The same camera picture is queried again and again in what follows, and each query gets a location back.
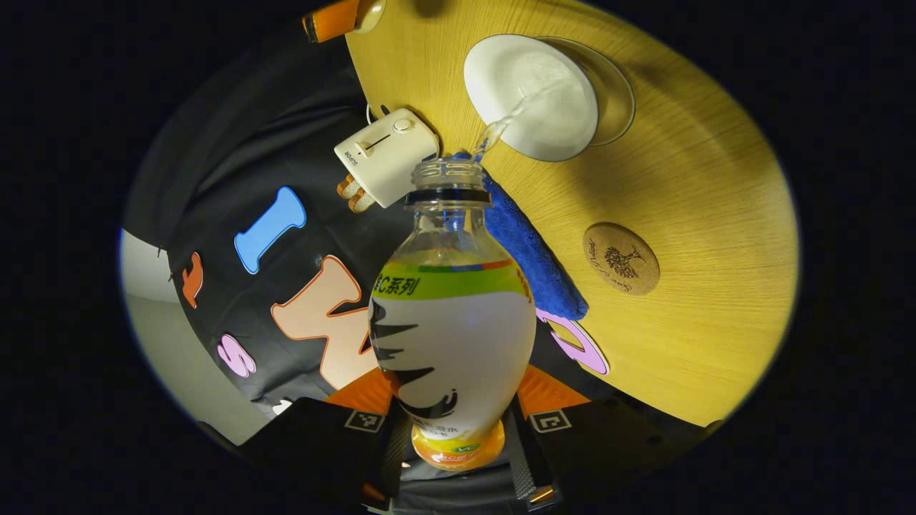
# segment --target orange letter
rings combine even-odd
[[[334,256],[325,256],[322,269],[305,288],[270,314],[277,327],[291,340],[327,338],[319,369],[336,389],[378,367],[372,349],[360,353],[369,336],[368,308],[331,314],[344,302],[359,302],[359,284]]]
[[[191,273],[188,270],[181,271],[181,293],[184,294],[184,300],[188,301],[192,309],[197,309],[197,294],[200,293],[203,286],[203,267],[201,266],[201,255],[198,253],[191,254]]]

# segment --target pink letter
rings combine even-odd
[[[371,348],[360,353],[369,336],[368,308],[331,314],[344,302],[359,302],[362,296],[344,263],[337,257],[325,256],[321,271],[305,288],[270,309],[277,327],[289,339],[327,339],[319,371],[336,389],[378,367]]]
[[[223,334],[222,343],[216,346],[216,352],[235,374],[243,378],[247,378],[257,370],[255,360],[229,334]]]
[[[592,369],[594,372],[606,376],[610,371],[610,367],[607,364],[607,359],[605,355],[601,353],[601,348],[594,342],[591,336],[585,332],[581,325],[571,320],[566,320],[559,316],[552,315],[548,312],[539,310],[535,308],[535,313],[538,315],[538,318],[542,322],[547,322],[550,320],[553,323],[558,323],[566,329],[569,329],[570,333],[575,336],[576,340],[579,341],[579,345],[582,346],[582,349],[579,350],[578,347],[563,341],[556,333],[551,331],[551,336],[557,341],[557,344],[560,345],[560,348],[563,349],[563,352],[566,353],[566,356],[569,356],[571,359],[578,361],[579,363],[585,365],[586,367]]]

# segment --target green label stripe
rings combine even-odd
[[[452,452],[458,455],[461,455],[464,453],[470,453],[471,451],[473,451],[474,449],[476,449],[479,446],[480,444],[465,445],[464,447],[455,447],[454,449],[452,449]]]
[[[464,267],[388,263],[378,274],[372,296],[426,301],[497,291],[514,291],[529,296],[528,284],[514,260]]]

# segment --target plastic bottle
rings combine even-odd
[[[535,334],[528,282],[484,225],[491,204],[482,176],[470,159],[417,166],[406,201],[414,230],[382,268],[369,302],[372,347],[414,422],[414,449],[452,471],[499,456],[499,419]]]

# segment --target peach letter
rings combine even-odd
[[[277,327],[291,340],[327,338],[319,371],[336,389],[378,367],[372,349],[363,348],[369,336],[368,308],[331,314],[344,302],[359,302],[359,284],[335,256],[325,256],[322,269],[305,288],[270,314]]]

